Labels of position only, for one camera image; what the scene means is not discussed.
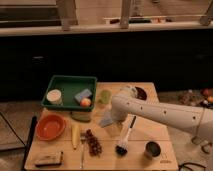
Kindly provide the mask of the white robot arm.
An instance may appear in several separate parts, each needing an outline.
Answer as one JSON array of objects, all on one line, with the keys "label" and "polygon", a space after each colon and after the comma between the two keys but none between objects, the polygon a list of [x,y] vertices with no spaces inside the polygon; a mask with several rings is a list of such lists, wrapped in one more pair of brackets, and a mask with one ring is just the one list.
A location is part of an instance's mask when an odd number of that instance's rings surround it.
[{"label": "white robot arm", "polygon": [[203,107],[150,102],[142,88],[122,87],[111,98],[111,118],[124,121],[134,114],[213,143],[213,110]]}]

